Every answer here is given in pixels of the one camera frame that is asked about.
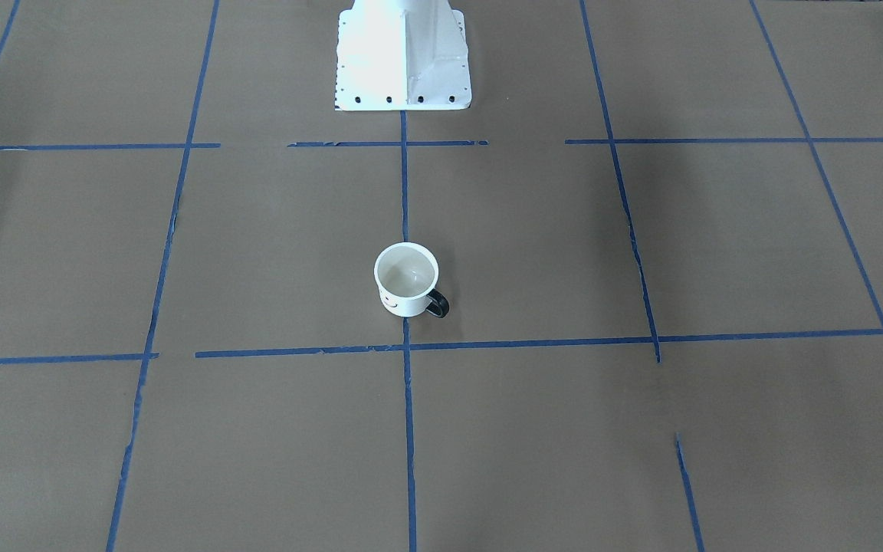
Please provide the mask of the white smiley face mug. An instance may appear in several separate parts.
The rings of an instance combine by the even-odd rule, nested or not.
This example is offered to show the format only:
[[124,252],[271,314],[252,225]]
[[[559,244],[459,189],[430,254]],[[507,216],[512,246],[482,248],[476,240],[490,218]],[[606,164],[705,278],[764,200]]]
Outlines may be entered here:
[[447,317],[448,299],[438,292],[437,258],[417,242],[396,242],[383,249],[373,266],[382,306],[396,317],[417,317],[424,312]]

